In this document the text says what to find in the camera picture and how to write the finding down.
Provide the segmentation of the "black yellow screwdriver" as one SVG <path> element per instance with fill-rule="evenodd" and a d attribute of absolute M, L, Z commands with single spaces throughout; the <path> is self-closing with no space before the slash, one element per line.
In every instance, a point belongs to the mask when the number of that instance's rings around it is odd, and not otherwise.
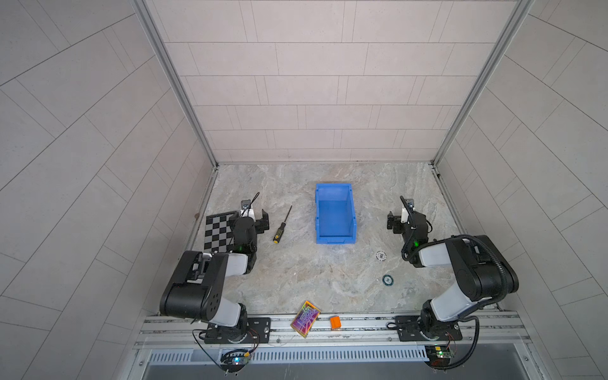
<path fill-rule="evenodd" d="M 288 213 L 285 216 L 285 219 L 283 220 L 282 223 L 280 223 L 280 226 L 279 226 L 279 228 L 277 229 L 277 231 L 276 231 L 276 233 L 274 235 L 273 242 L 275 244 L 279 244 L 280 241 L 281 241 L 281 239 L 282 239 L 282 237 L 283 237 L 283 235 L 284 235 L 284 231 L 285 231 L 285 228 L 286 228 L 288 217 L 289 217 L 289 215 L 291 213 L 291 209 L 292 209 L 292 207 L 289 208 Z"/>

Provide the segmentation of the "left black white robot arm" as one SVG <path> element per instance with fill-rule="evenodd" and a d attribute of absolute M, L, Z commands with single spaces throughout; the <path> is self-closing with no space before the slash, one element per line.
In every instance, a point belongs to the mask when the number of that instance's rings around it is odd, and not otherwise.
<path fill-rule="evenodd" d="M 223 297 L 227 278 L 253 271 L 257 237 L 269 230 L 268 213 L 256 218 L 254 202 L 245 199 L 240 210 L 205 219 L 204 248 L 182 254 L 161 296 L 160 314 L 206 323 L 208 344 L 268 340 L 269 323 L 249 319 L 244 304 Z"/>

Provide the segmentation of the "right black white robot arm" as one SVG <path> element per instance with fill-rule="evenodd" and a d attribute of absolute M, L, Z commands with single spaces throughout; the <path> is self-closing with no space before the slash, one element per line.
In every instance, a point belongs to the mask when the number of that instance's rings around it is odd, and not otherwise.
<path fill-rule="evenodd" d="M 404 240 L 402 260 L 420 268 L 450 267 L 455 282 L 443 294 L 430 299 L 418 317 L 398 316 L 387 328 L 400 341 L 462 340 L 459 324 L 471 314 L 502 301 L 519 289 L 519 280 L 491 239 L 485 235 L 453 235 L 429 240 L 432 225 L 417 212 L 411 199 L 400 197 L 402 215 L 387 215 L 387 228 Z"/>

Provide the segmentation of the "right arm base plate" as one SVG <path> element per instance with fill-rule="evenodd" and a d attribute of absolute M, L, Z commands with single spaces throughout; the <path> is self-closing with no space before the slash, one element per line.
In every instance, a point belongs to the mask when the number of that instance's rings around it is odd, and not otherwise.
<path fill-rule="evenodd" d="M 443 322 L 433 317 L 397 316 L 391 329 L 397 331 L 401 342 L 462 340 L 462 331 L 457 321 Z"/>

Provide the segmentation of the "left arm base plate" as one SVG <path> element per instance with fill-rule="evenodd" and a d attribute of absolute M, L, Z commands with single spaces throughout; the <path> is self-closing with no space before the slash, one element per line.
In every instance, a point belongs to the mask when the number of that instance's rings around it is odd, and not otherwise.
<path fill-rule="evenodd" d="M 234 327 L 209 325 L 204 331 L 206 345 L 252 345 L 269 343 L 272 320 L 270 318 L 247 318 Z"/>

